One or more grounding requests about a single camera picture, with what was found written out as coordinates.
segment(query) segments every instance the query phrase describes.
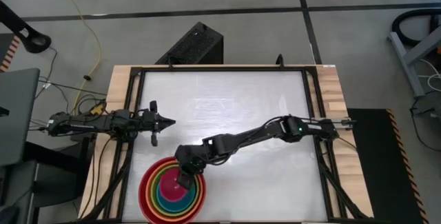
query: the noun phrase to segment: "black speaker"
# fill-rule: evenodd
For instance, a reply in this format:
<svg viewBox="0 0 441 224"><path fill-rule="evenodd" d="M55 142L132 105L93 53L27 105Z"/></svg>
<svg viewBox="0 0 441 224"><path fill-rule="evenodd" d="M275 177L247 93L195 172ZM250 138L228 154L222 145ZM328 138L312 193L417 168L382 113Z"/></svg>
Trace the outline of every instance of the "black speaker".
<svg viewBox="0 0 441 224"><path fill-rule="evenodd" d="M198 22L155 64L223 64L223 35Z"/></svg>

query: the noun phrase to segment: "stacked bowls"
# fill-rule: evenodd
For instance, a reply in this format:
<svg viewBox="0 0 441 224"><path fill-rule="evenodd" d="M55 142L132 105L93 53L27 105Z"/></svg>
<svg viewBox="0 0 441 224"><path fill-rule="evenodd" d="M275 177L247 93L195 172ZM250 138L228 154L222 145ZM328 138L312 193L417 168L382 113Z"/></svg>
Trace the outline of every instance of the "stacked bowls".
<svg viewBox="0 0 441 224"><path fill-rule="evenodd" d="M205 200L203 176L194 176L195 183L186 190L176 182L178 172L178 162L168 157L153 164L144 174L139 185L139 205L152 223L188 223L201 210Z"/></svg>

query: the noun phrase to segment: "white board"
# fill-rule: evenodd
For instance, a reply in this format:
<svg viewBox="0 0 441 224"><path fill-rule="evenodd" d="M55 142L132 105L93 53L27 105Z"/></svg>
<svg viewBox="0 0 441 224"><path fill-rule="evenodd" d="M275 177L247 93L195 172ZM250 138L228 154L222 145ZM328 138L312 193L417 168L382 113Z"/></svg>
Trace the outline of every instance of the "white board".
<svg viewBox="0 0 441 224"><path fill-rule="evenodd" d="M147 72L141 108L158 102L160 115L176 124L135 141L124 221L145 221L138 186L156 161L179 144L201 144L215 134L238 134L268 119L309 117L300 72ZM244 147L221 166L204 171L207 197L195 221L326 221L313 139L279 139Z"/></svg>

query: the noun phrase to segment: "gray floor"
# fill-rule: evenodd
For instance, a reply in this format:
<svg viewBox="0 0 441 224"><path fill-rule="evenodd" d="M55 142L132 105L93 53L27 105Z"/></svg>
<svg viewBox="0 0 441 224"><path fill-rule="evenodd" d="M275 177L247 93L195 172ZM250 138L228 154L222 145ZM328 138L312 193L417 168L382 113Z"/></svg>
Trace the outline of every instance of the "gray floor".
<svg viewBox="0 0 441 224"><path fill-rule="evenodd" d="M22 17L76 15L69 0L3 0ZM298 7L299 0L76 0L84 14L211 10L226 8ZM433 3L439 0L307 0L309 6L348 6L397 3ZM402 133L402 141L420 188L431 223L441 223L441 153L421 145L413 131L409 108L412 92L391 44L386 41L393 19L407 10L354 10L311 12L322 62L336 64L349 108L390 108ZM225 63L274 63L279 53L287 63L314 63L301 12L231 14L193 17L154 17L88 21L103 44L103 60L86 88L106 92L113 65L154 63L197 21L225 36ZM81 77L93 66L97 48L93 36L80 21L30 23L53 38L59 51L52 80L80 86ZM426 33L426 19L403 24L409 36ZM0 27L0 32L8 32ZM49 70L53 51L29 54L19 48L11 70L38 67ZM76 92L65 90L72 106ZM44 92L35 103L33 117L46 120L63 111L65 102L56 88ZM439 122L417 119L421 136L441 147ZM30 141L47 147L70 144L68 139L32 133ZM42 210L41 223L69 221L75 216L71 203Z"/></svg>

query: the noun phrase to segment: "black mat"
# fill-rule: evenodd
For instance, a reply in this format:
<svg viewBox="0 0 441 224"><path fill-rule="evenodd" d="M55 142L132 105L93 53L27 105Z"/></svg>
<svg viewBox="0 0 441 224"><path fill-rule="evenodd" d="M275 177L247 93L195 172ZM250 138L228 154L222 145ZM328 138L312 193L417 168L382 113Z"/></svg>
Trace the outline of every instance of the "black mat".
<svg viewBox="0 0 441 224"><path fill-rule="evenodd" d="M373 215L399 224L427 224L426 213L390 110L348 109Z"/></svg>

